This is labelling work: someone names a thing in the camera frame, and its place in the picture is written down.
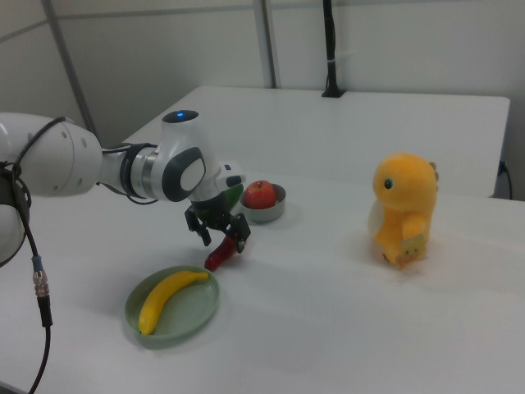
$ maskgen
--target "bowl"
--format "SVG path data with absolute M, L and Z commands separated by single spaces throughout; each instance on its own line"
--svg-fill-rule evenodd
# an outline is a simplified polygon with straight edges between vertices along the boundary
M 265 209 L 251 209 L 246 206 L 244 192 L 240 196 L 240 204 L 243 207 L 243 212 L 250 220 L 259 223 L 271 222 L 280 217 L 283 212 L 285 212 L 285 199 L 286 199 L 286 190 L 275 183 L 272 183 L 273 189 L 276 191 L 277 201 L 273 207 Z

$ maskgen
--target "toy banana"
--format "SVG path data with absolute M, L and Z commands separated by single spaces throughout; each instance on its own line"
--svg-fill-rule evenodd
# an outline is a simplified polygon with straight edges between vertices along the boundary
M 179 290 L 193 282 L 208 279 L 208 273 L 180 271 L 160 281 L 148 295 L 139 316 L 139 331 L 149 335 L 157 326 L 164 304 Z

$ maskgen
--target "white wall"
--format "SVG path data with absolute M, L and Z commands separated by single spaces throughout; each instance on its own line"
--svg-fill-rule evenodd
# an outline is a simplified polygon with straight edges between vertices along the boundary
M 321 0 L 267 3 L 278 85 L 322 90 Z M 198 85 L 271 86 L 260 0 L 52 4 L 105 146 Z M 334 4 L 341 87 L 511 99 L 503 157 L 514 198 L 525 200 L 525 1 Z M 0 0 L 0 70 L 0 111 L 65 114 L 83 125 L 40 2 Z M 497 190 L 507 195 L 503 177 Z
M 53 5 L 104 146 L 197 86 L 270 83 L 252 1 Z
M 510 98 L 504 158 L 514 198 L 525 199 L 525 1 L 342 3 L 333 9 L 340 87 Z M 324 89 L 321 2 L 273 0 L 271 10 L 280 87 Z M 500 178 L 498 194 L 506 187 Z
M 0 1 L 0 112 L 68 116 L 84 126 L 40 2 Z

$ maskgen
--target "plate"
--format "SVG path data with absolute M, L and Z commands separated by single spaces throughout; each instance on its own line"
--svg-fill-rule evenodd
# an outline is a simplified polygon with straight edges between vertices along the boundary
M 160 281 L 179 271 L 208 273 L 209 277 L 207 281 L 194 282 L 175 293 L 164 305 L 155 331 L 143 336 L 139 332 L 139 316 L 146 298 Z M 212 317 L 218 303 L 219 284 L 210 271 L 184 265 L 170 267 L 147 277 L 131 292 L 126 301 L 126 321 L 142 338 L 172 339 L 201 327 Z

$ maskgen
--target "stuffed dinosaur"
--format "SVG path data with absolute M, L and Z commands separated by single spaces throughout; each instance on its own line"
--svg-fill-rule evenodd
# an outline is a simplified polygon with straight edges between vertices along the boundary
M 376 169 L 368 229 L 399 269 L 425 257 L 438 178 L 434 163 L 410 153 L 394 153 Z

